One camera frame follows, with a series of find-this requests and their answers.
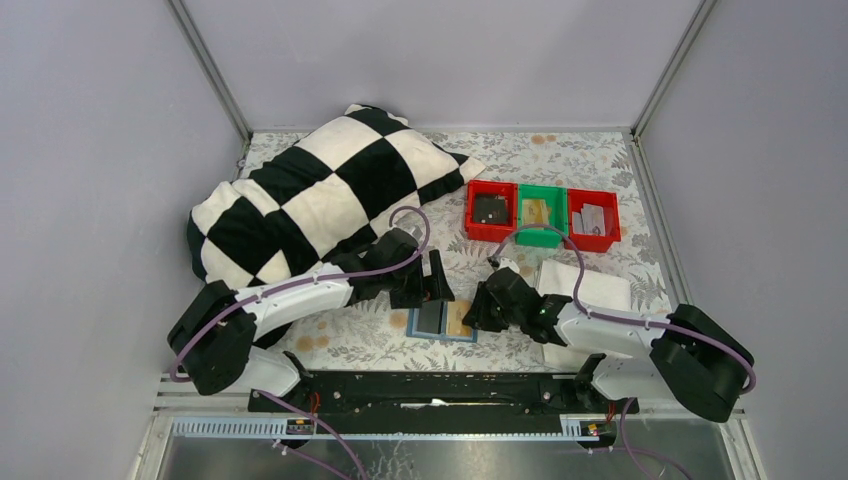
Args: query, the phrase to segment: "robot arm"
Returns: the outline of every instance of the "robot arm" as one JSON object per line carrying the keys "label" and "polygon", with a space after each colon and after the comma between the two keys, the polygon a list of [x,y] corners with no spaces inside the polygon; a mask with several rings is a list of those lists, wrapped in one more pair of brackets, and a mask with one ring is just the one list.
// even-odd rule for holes
{"label": "robot arm", "polygon": [[492,332],[515,325],[537,342],[591,353],[575,378],[582,386],[579,400],[587,408],[629,397],[674,399],[707,420],[727,421],[747,379],[745,369],[708,344],[656,328],[674,324],[693,330],[753,364],[751,354],[706,314],[691,305],[680,305],[667,316],[585,307],[590,314],[613,315],[644,327],[591,318],[565,295],[540,296],[510,268],[500,268],[478,284],[463,323]]}
{"label": "robot arm", "polygon": [[207,284],[168,335],[174,353],[216,315],[241,301],[185,356],[182,364],[201,395],[213,395],[237,385],[285,395],[309,375],[294,355],[272,354],[255,345],[263,336],[287,328],[308,315],[342,308],[375,298],[390,290],[393,308],[420,307],[425,300],[454,300],[441,266],[438,250],[431,250],[431,275],[424,276],[417,258],[404,268],[381,275],[357,275],[399,264],[412,256],[418,243],[400,229],[392,229],[363,257],[343,254],[316,272],[273,285],[230,290],[224,282]]}

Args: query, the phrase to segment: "plastic bin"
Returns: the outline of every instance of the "plastic bin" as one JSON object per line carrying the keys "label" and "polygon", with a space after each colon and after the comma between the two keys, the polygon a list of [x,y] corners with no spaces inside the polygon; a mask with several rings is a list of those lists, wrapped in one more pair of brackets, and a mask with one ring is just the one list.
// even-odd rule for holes
{"label": "plastic bin", "polygon": [[[568,195],[564,188],[519,185],[518,203],[516,204],[519,227],[524,225],[523,200],[528,198],[540,198],[544,200],[551,211],[550,217],[548,217],[548,223],[552,227],[568,232],[568,220],[566,220],[565,216],[568,211]],[[558,233],[543,229],[522,230],[515,236],[515,243],[530,247],[556,248],[561,242],[562,237]]]}
{"label": "plastic bin", "polygon": [[[583,204],[598,205],[604,209],[606,235],[575,234],[571,228],[571,214],[580,212]],[[568,236],[583,252],[604,253],[614,242],[621,241],[621,227],[618,223],[618,197],[612,192],[568,189]]]}
{"label": "plastic bin", "polygon": [[[506,225],[487,225],[472,221],[474,212],[474,198],[481,193],[502,195],[506,198],[506,209],[509,223]],[[516,202],[518,201],[518,184],[486,182],[483,180],[471,180],[468,182],[468,198],[465,210],[465,232],[472,240],[483,240],[484,242],[502,242],[504,238],[515,230],[516,225]]]}

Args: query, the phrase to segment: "checkered pillow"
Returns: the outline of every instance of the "checkered pillow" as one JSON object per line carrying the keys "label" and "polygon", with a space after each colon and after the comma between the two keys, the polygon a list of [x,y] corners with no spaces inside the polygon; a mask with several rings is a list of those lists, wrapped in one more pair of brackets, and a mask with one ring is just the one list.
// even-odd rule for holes
{"label": "checkered pillow", "polygon": [[483,169],[406,119],[352,105],[192,209],[192,269],[230,288],[285,280],[370,244],[388,231],[395,208],[433,201]]}

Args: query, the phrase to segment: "white cloth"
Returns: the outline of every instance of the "white cloth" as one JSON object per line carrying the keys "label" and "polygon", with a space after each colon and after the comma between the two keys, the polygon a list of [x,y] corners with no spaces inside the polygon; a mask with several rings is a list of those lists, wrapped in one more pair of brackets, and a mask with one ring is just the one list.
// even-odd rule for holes
{"label": "white cloth", "polygon": [[[545,260],[536,276],[536,290],[540,295],[560,294],[571,296],[580,269],[555,260]],[[580,301],[596,307],[630,310],[630,281],[605,273],[586,270],[580,283]],[[561,347],[551,343],[542,345],[545,365],[562,372],[576,372],[590,353],[574,347]]]}

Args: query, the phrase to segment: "patterned table surface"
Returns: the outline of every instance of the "patterned table surface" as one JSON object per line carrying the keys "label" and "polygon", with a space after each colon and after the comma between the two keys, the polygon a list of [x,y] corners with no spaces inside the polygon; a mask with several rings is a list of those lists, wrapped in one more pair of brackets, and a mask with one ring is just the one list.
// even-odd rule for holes
{"label": "patterned table surface", "polygon": [[[242,175],[289,147],[305,133],[257,133]],[[657,245],[648,230],[630,158],[620,133],[430,133],[448,151],[473,155],[486,165],[478,178],[616,192],[621,242],[604,254],[586,253],[587,268],[631,282],[632,309],[668,312]],[[431,245],[442,253],[457,300],[470,301],[477,282],[491,273],[485,258],[494,243],[468,240],[463,230],[465,188],[429,203],[424,211],[433,232]],[[414,214],[399,226],[413,228]],[[577,265],[562,248],[508,246],[532,285],[545,258]],[[310,369],[546,371],[542,349],[521,333],[478,332],[477,343],[423,340],[406,336],[407,312],[391,310],[388,295],[342,310],[301,319],[272,347],[294,352]]]}

